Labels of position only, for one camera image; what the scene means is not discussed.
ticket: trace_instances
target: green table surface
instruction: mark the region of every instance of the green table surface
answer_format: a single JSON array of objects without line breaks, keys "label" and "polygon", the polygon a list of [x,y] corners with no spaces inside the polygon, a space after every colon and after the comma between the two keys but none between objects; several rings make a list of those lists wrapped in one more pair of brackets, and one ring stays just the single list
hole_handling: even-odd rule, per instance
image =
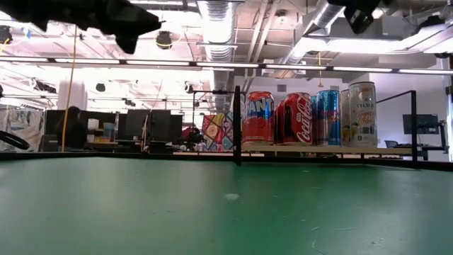
[{"label": "green table surface", "polygon": [[0,163],[0,254],[453,254],[453,173],[72,158]]}]

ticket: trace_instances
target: red can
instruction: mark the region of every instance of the red can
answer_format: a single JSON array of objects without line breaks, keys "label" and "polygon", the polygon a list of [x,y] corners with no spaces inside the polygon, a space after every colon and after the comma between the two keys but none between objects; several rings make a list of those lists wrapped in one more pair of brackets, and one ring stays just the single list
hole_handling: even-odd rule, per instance
[{"label": "red can", "polygon": [[275,107],[275,122],[274,122],[274,142],[281,145],[283,143],[283,128],[285,117],[285,100],[281,100]]},{"label": "red can", "polygon": [[310,146],[312,109],[308,93],[291,93],[285,99],[283,142],[292,146]]},{"label": "red can", "polygon": [[271,145],[274,142],[274,98],[267,91],[251,92],[246,102],[244,143]]}]

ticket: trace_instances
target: chair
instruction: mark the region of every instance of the chair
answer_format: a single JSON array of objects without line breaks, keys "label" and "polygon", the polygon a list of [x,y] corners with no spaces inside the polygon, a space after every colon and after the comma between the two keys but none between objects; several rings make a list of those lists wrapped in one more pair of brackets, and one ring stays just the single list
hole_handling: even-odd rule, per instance
[{"label": "chair", "polygon": [[398,142],[385,140],[385,145],[387,146],[387,148],[394,148],[396,145],[398,145]]}]

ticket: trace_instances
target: white can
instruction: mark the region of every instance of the white can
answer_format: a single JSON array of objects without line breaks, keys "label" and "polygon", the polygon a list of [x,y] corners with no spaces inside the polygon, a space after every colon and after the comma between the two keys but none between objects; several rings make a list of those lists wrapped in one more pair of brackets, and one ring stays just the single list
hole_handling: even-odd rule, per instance
[{"label": "white can", "polygon": [[345,89],[340,92],[341,145],[344,147],[349,147],[351,143],[351,115],[349,103],[349,89]]},{"label": "white can", "polygon": [[373,82],[349,86],[351,143],[353,147],[377,147],[376,88]]}]

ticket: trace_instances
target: person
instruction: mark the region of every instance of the person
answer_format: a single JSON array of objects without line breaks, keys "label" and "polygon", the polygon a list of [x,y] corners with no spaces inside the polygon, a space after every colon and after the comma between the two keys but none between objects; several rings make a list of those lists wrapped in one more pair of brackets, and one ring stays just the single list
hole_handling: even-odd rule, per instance
[{"label": "person", "polygon": [[[68,108],[68,116],[66,121],[66,137],[64,138],[64,151],[83,149],[86,143],[86,125],[80,121],[80,109],[76,106]],[[64,115],[59,120],[56,126],[58,150],[62,151],[63,144],[63,124]]]}]

